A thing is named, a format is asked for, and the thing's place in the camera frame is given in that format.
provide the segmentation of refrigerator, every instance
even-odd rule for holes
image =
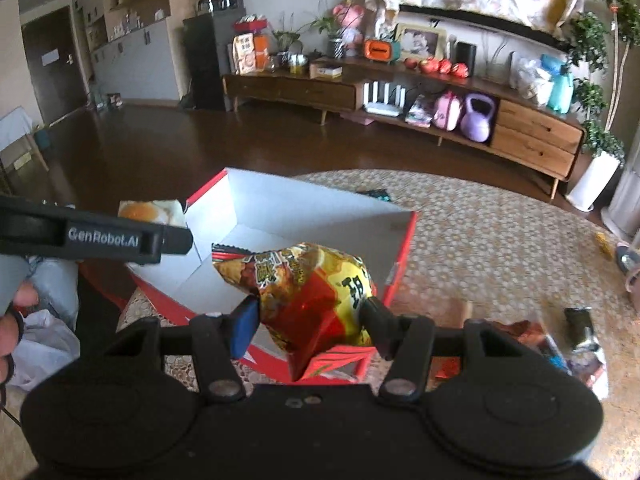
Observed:
[[[231,110],[222,76],[231,72],[227,45],[236,35],[234,23],[245,9],[207,12],[184,20],[184,49],[191,73],[193,102],[201,110]]]

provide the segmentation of wooden floor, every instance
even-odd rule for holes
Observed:
[[[80,112],[50,130],[50,172],[12,174],[18,194],[115,213],[120,200],[185,199],[225,166],[282,175],[350,168],[418,171],[497,186],[548,202],[551,179],[473,148],[386,124],[361,126],[283,104],[237,114],[125,106]],[[559,193],[554,205],[579,214]],[[597,213],[589,218],[600,223]]]

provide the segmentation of wooden drawer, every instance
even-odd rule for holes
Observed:
[[[542,112],[500,101],[496,124],[527,134],[569,153],[577,153],[582,131]]]
[[[281,78],[280,98],[318,108],[356,110],[356,88],[335,82]]]
[[[231,97],[278,98],[278,80],[274,77],[225,75],[225,87]]]
[[[569,175],[574,163],[575,155],[499,124],[495,127],[491,147],[522,161],[525,165],[532,165],[534,169],[540,168],[561,178]]]

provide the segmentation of apple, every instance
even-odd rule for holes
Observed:
[[[464,63],[456,63],[451,67],[451,75],[466,78],[469,77],[469,69]]]
[[[449,72],[451,72],[451,62],[445,58],[440,62],[440,73],[448,74]]]
[[[407,67],[409,70],[415,70],[416,68],[418,68],[418,60],[408,57],[407,59],[404,60],[404,66]]]
[[[423,74],[432,74],[437,72],[439,68],[440,64],[436,59],[433,59],[433,57],[431,59],[423,59],[420,62],[420,72]]]

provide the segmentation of red and yellow snack bag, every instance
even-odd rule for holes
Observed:
[[[231,260],[218,254],[214,266],[227,283],[258,291],[260,321],[287,353],[292,380],[334,345],[371,346],[358,311],[375,286],[361,259],[307,243]]]

